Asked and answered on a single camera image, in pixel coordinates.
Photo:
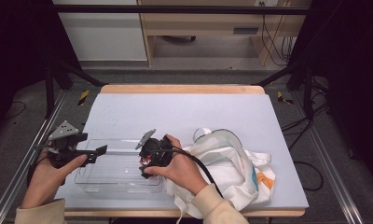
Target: transparent plastic box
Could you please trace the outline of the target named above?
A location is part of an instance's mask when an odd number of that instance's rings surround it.
[[[141,176],[140,157],[136,150],[140,140],[91,139],[86,150],[108,145],[107,152],[98,157],[96,163],[79,168],[75,183],[86,192],[137,192],[156,193],[162,191],[160,176],[145,179]]]

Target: person's left hand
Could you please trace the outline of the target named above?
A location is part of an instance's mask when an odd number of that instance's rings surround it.
[[[52,203],[63,180],[87,159],[87,155],[81,155],[57,169],[52,166],[47,155],[47,150],[42,150],[39,155],[39,163],[35,167],[29,188],[24,195],[21,209]]]

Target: hand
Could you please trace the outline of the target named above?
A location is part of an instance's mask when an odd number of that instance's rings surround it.
[[[177,138],[166,134],[174,147],[181,148],[181,143]],[[208,184],[200,174],[198,165],[189,157],[180,153],[173,153],[173,159],[166,167],[150,166],[144,169],[144,173],[149,175],[163,175],[171,179],[176,185],[189,190],[197,195]]]
[[[87,155],[81,155],[62,168],[57,169],[52,166],[47,155],[48,151],[42,150],[38,157],[39,163],[35,167],[29,188],[24,195],[21,204],[22,209],[34,208],[53,202],[63,180],[87,159]]]

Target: white cabinet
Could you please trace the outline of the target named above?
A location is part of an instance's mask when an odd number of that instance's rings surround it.
[[[55,5],[137,5],[135,0],[53,0]],[[138,13],[59,13],[80,61],[146,61]]]

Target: sleeve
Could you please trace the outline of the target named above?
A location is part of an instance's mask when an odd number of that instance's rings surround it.
[[[66,224],[64,221],[64,199],[36,208],[17,208],[15,224]]]
[[[192,203],[203,215],[204,224],[248,224],[247,219],[233,207],[230,201],[221,198],[214,184],[202,189]]]

